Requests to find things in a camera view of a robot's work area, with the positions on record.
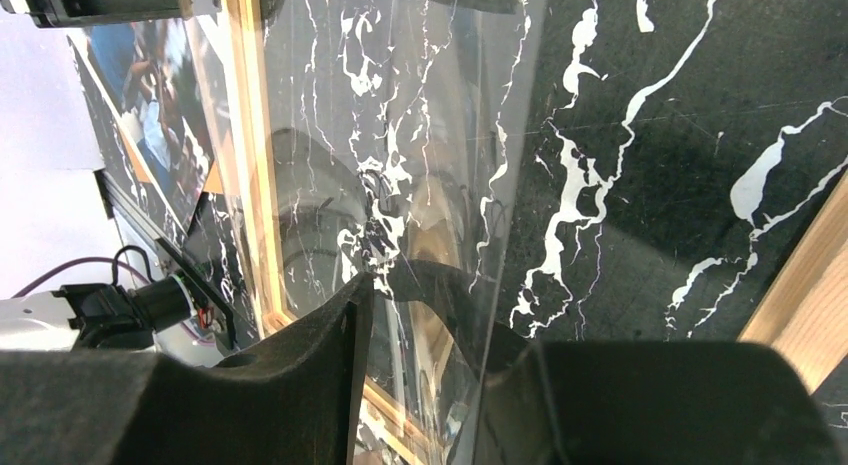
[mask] poster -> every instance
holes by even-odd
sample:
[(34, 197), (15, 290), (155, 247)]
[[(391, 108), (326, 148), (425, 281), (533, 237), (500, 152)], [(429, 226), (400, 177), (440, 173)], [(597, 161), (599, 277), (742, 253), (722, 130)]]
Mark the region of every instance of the poster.
[(187, 231), (214, 157), (183, 21), (97, 25), (69, 38), (80, 66), (96, 77), (139, 180)]

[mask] white wall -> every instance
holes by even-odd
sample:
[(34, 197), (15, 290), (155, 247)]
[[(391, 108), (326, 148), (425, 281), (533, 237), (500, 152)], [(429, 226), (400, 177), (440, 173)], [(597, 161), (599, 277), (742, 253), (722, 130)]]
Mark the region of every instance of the white wall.
[[(111, 257), (121, 240), (94, 181), (102, 167), (64, 33), (0, 12), (0, 299), (50, 268)], [(110, 280), (81, 265), (41, 290)]]

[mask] black marble panel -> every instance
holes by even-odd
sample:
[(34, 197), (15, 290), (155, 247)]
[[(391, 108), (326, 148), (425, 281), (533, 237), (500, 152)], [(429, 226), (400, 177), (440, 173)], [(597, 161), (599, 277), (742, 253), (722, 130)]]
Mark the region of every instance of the black marble panel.
[(637, 1), (548, 0), (500, 316), (730, 340), (848, 163), (848, 0)]

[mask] black cable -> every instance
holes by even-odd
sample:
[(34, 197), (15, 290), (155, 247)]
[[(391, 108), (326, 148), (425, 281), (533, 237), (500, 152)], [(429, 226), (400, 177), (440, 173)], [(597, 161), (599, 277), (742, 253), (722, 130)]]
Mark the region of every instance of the black cable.
[(113, 259), (113, 258), (83, 257), (83, 258), (77, 258), (76, 260), (71, 260), (70, 262), (65, 262), (65, 263), (59, 265), (58, 267), (53, 268), (52, 270), (48, 271), (44, 275), (33, 280), (32, 283), (30, 283), (26, 287), (22, 288), (18, 293), (12, 295), (12, 298), (24, 297), (24, 296), (28, 295), (30, 292), (32, 292), (33, 290), (35, 290), (36, 287), (38, 287), (42, 283), (53, 278), (55, 275), (58, 275), (59, 273), (64, 272), (65, 270), (67, 270), (71, 267), (75, 267), (77, 265), (82, 265), (84, 263), (110, 263), (110, 264), (112, 264), (113, 270), (115, 270), (115, 272), (113, 273), (113, 276), (114, 276), (114, 274), (117, 273), (117, 267), (121, 267), (124, 270), (127, 270), (128, 272), (133, 274), (133, 276), (138, 278), (139, 280), (147, 281), (147, 279), (144, 278), (144, 275), (142, 275), (141, 272), (139, 272), (135, 268), (127, 265), (126, 263), (116, 262), (115, 259)]
[(144, 258), (144, 270), (147, 272), (147, 280), (149, 280), (148, 283), (155, 282), (156, 280), (153, 279), (153, 275), (150, 273), (150, 257), (147, 256), (147, 252), (141, 247), (126, 245), (121, 247), (121, 249), (118, 250), (118, 253), (115, 254), (115, 258), (112, 259), (112, 286), (114, 287), (118, 284), (118, 264), (121, 263), (118, 261), (118, 258), (122, 253), (127, 251), (136, 252)]

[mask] wooden strip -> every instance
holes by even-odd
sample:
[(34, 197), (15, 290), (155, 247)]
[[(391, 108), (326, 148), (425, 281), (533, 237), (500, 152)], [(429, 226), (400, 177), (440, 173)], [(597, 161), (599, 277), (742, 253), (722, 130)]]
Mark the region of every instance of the wooden strip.
[[(221, 59), (255, 284), (252, 302), (256, 316), (262, 317), (286, 305), (259, 8), (256, 0), (221, 0), (221, 6), (218, 24), (229, 39), (221, 44), (229, 56)], [(264, 338), (265, 327), (258, 328)]]
[(420, 455), (423, 455), (423, 451), (416, 450), (415, 444), (411, 443), (408, 437), (404, 437), (403, 433), (393, 423), (387, 421), (385, 414), (375, 409), (368, 402), (363, 405), (359, 412), (360, 419), (374, 431), (377, 438), (386, 442), (386, 445), (396, 451), (407, 463), (424, 465), (424, 462), (419, 458)]
[(772, 347), (795, 367), (810, 393), (848, 354), (848, 242)]
[(209, 46), (212, 47), (212, 51), (215, 53), (216, 57), (221, 56), (221, 34), (218, 30), (218, 25), (212, 20), (211, 15), (201, 15), (199, 17), (195, 17), (194, 21), (196, 21), (197, 26), (203, 30), (203, 35), (206, 36), (206, 40), (209, 42)]
[(843, 177), (739, 336), (783, 353), (811, 391), (845, 357), (848, 294), (839, 280), (848, 267), (846, 217)]
[[(430, 440), (421, 431), (421, 428), (415, 421), (404, 413), (400, 404), (392, 398), (385, 390), (377, 385), (374, 380), (365, 377), (365, 399), (379, 409), (389, 420), (395, 425), (401, 427), (403, 434), (412, 438), (412, 440), (420, 446), (429, 446)], [(398, 420), (398, 416), (405, 417), (402, 421)]]

